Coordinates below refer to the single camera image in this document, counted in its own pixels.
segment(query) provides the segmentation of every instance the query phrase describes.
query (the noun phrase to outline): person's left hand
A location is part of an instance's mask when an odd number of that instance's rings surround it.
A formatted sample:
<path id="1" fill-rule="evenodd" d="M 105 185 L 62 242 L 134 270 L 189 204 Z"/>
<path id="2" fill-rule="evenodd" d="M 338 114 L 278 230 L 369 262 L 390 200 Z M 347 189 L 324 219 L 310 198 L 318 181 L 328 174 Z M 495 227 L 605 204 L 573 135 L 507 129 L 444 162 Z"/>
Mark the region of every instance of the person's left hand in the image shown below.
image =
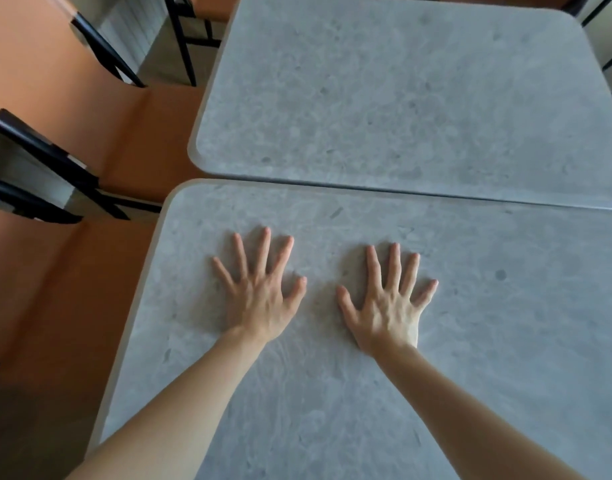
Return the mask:
<path id="1" fill-rule="evenodd" d="M 241 276 L 238 283 L 233 280 L 219 258 L 212 259 L 230 298 L 228 326 L 241 326 L 255 339 L 262 340 L 263 343 L 270 342 L 284 331 L 306 294 L 305 277 L 297 280 L 287 298 L 281 294 L 281 277 L 295 240 L 292 236 L 288 237 L 270 273 L 266 273 L 270 249 L 270 229 L 268 227 L 263 229 L 256 267 L 252 273 L 248 267 L 241 236 L 236 233 L 233 241 L 237 250 Z"/>

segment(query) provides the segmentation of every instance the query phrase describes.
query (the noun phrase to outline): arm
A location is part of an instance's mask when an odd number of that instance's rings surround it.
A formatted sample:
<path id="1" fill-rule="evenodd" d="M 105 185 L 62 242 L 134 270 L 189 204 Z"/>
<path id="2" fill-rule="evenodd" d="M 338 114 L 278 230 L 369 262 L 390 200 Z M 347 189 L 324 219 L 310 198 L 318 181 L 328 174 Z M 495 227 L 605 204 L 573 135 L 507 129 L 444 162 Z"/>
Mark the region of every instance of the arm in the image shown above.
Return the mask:
<path id="1" fill-rule="evenodd" d="M 248 270 L 238 234 L 234 241 L 240 282 L 236 283 L 221 261 L 214 258 L 230 297 L 228 331 L 99 446 L 70 474 L 69 480 L 194 479 L 239 382 L 265 344 L 284 330 L 306 293 L 306 278 L 301 278 L 288 298 L 281 295 L 281 277 L 292 250 L 292 237 L 269 274 L 266 264 L 270 229 L 263 232 L 253 273 Z"/>
<path id="2" fill-rule="evenodd" d="M 399 245 L 390 250 L 390 271 L 382 270 L 372 246 L 367 250 L 366 302 L 355 309 L 348 291 L 338 299 L 359 347 L 375 358 L 390 381 L 424 421 L 462 480 L 582 480 L 557 457 L 512 428 L 417 351 L 419 318 L 438 282 L 433 280 L 411 301 L 419 255 L 414 254 L 401 281 Z"/>

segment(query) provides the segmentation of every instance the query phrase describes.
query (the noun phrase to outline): orange chair seat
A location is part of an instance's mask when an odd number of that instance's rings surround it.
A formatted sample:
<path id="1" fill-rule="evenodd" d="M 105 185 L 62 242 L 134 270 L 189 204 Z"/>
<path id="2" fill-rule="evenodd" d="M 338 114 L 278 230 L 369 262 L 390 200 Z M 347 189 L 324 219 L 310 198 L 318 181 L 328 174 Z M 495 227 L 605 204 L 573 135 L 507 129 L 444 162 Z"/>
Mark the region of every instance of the orange chair seat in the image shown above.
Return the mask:
<path id="1" fill-rule="evenodd" d="M 0 358 L 0 388 L 61 416 L 96 412 L 154 231 L 111 219 L 75 227 Z"/>
<path id="2" fill-rule="evenodd" d="M 177 185 L 205 177 L 187 151 L 203 88 L 158 84 L 146 90 L 99 184 L 109 193 L 163 202 Z"/>
<path id="3" fill-rule="evenodd" d="M 197 18 L 227 23 L 238 0 L 190 0 Z"/>

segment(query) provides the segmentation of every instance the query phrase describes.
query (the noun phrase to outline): person's left arm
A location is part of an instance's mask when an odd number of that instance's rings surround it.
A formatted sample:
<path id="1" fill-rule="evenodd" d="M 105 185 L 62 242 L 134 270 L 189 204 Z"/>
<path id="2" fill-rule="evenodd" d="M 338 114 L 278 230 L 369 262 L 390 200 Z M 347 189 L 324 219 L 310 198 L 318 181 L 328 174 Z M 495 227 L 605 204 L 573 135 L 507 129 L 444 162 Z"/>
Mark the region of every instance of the person's left arm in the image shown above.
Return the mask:
<path id="1" fill-rule="evenodd" d="M 281 295 L 281 277 L 294 243 L 292 237 L 270 273 L 266 273 L 269 228 L 263 231 L 254 272 L 249 270 L 239 234 L 234 235 L 234 242 L 239 282 L 219 258 L 214 258 L 230 299 L 228 331 L 101 444 L 68 480 L 194 479 L 239 382 L 266 343 L 285 329 L 306 293 L 306 278 L 300 278 L 289 297 Z"/>

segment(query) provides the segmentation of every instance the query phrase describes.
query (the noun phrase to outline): speckled tabletop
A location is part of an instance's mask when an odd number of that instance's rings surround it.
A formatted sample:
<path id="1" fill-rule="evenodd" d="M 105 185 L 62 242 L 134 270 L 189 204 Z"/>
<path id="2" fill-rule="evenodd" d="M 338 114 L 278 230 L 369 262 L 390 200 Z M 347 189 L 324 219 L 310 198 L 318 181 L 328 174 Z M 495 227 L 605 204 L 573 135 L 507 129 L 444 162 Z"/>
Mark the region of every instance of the speckled tabletop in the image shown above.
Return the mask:
<path id="1" fill-rule="evenodd" d="M 335 283 L 364 292 L 367 243 L 385 258 L 398 241 L 440 281 L 422 353 L 589 479 L 612 479 L 611 211 L 225 180 L 164 207 L 92 448 L 212 346 L 225 294 L 209 258 L 232 269 L 230 233 L 252 250 L 262 225 L 273 252 L 295 236 L 286 286 L 302 274 L 309 291 L 238 387 L 199 478 L 456 478 L 335 302 Z"/>
<path id="2" fill-rule="evenodd" d="M 612 208 L 612 97 L 557 11 L 241 0 L 190 138 L 201 169 Z"/>

